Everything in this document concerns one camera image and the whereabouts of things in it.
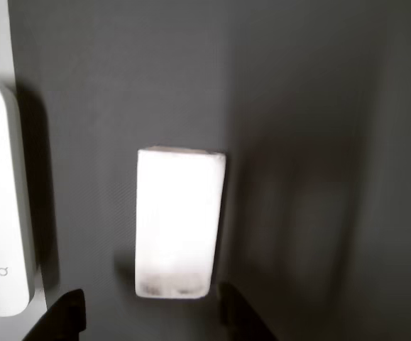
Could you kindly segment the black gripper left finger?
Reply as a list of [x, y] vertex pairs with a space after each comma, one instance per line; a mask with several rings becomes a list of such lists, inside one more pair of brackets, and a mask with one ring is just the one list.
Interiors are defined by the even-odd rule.
[[23, 341], [79, 340], [85, 330], [84, 291], [62, 295], [31, 328]]

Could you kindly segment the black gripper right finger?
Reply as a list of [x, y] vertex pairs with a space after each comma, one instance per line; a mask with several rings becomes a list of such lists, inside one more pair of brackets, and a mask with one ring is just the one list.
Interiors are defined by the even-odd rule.
[[228, 282], [219, 284], [219, 315], [228, 340], [272, 340], [273, 333], [240, 291]]

